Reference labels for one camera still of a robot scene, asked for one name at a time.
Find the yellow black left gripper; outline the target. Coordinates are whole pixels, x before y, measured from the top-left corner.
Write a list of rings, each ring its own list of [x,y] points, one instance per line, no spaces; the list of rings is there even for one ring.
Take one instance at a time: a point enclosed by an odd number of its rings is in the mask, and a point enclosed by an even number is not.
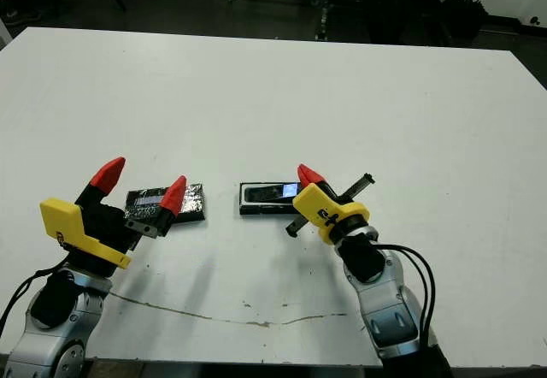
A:
[[[151,225],[127,220],[123,210],[100,204],[118,183],[125,162],[124,157],[117,157],[104,164],[91,177],[76,204],[48,198],[39,205],[45,231],[68,252],[68,264],[105,278],[116,269],[129,266],[131,258],[126,253],[143,236],[156,237],[156,229]],[[181,175],[164,194],[156,218],[159,236],[165,236],[177,219],[185,190],[186,177]]]

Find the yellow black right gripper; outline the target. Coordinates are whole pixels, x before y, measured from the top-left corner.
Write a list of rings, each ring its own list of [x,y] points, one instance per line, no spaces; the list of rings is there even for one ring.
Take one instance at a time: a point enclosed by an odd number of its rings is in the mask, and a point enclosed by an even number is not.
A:
[[[297,176],[303,189],[292,201],[298,216],[285,228],[291,237],[296,238],[297,233],[310,223],[318,228],[326,244],[336,245],[351,231],[368,225],[370,212],[354,197],[375,183],[371,174],[365,173],[341,195],[303,163],[297,167]]]

